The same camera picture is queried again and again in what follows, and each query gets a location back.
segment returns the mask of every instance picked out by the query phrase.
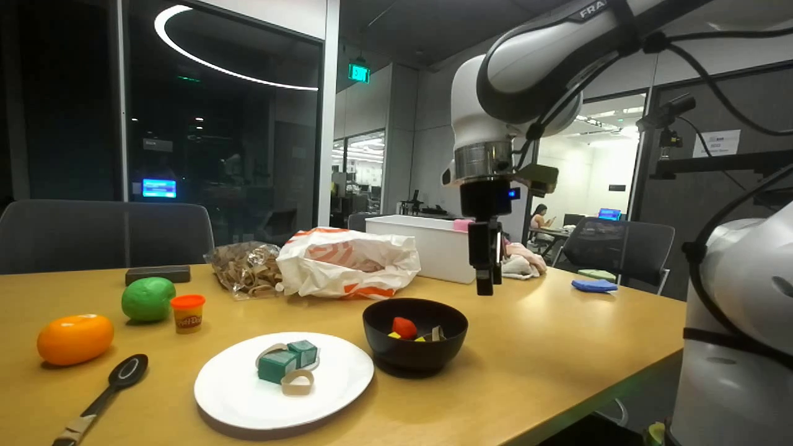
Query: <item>food package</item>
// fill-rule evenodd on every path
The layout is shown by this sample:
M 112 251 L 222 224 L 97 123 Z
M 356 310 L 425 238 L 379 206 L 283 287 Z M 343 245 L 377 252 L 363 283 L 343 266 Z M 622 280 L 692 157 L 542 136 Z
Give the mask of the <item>food package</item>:
M 260 289 L 283 289 L 278 267 L 278 245 L 244 240 L 218 245 L 207 262 L 218 283 L 232 294 L 258 294 Z
M 390 297 L 420 269 L 410 235 L 314 228 L 291 235 L 278 254 L 284 294 Z

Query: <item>cardboard box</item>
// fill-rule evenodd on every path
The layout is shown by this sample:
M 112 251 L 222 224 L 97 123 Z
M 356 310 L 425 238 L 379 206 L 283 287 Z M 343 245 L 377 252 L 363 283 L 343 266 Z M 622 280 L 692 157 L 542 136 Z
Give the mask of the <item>cardboard box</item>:
M 413 235 L 425 278 L 473 283 L 469 266 L 469 233 L 452 230 L 452 220 L 420 216 L 377 216 L 367 217 L 367 233 Z

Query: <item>spoon handle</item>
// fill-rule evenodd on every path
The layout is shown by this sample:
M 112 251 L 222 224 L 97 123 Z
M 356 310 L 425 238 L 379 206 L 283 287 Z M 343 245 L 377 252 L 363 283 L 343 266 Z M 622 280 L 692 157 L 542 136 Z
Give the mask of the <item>spoon handle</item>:
M 107 386 L 91 407 L 87 407 L 79 419 L 71 419 L 63 430 L 51 440 L 51 446 L 77 446 L 79 438 L 91 429 L 102 408 L 117 397 L 114 386 Z

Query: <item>blue object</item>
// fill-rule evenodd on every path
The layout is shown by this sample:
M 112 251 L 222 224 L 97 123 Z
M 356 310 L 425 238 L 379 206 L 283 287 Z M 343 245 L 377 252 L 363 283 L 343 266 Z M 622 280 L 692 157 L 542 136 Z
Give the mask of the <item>blue object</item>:
M 175 179 L 144 179 L 144 199 L 175 199 Z
M 580 293 L 610 293 L 610 289 L 617 289 L 613 283 L 610 280 L 573 280 L 573 287 L 580 289 Z
M 622 220 L 622 214 L 620 214 L 620 207 L 599 207 L 596 217 L 599 220 Z
M 517 200 L 517 199 L 519 199 L 519 189 L 511 189 L 511 190 L 508 190 L 508 199 L 511 199 L 511 200 Z

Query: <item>white plate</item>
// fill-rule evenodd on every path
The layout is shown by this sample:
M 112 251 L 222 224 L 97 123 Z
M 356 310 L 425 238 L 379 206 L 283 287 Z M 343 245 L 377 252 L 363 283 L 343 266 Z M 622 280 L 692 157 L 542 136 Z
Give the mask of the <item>white plate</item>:
M 314 390 L 288 397 L 278 385 L 258 380 L 255 359 L 278 341 L 306 339 L 316 347 Z M 319 422 L 351 404 L 372 382 L 373 364 L 347 339 L 319 331 L 275 331 L 238 341 L 207 359 L 192 385 L 197 407 L 234 429 L 273 430 Z

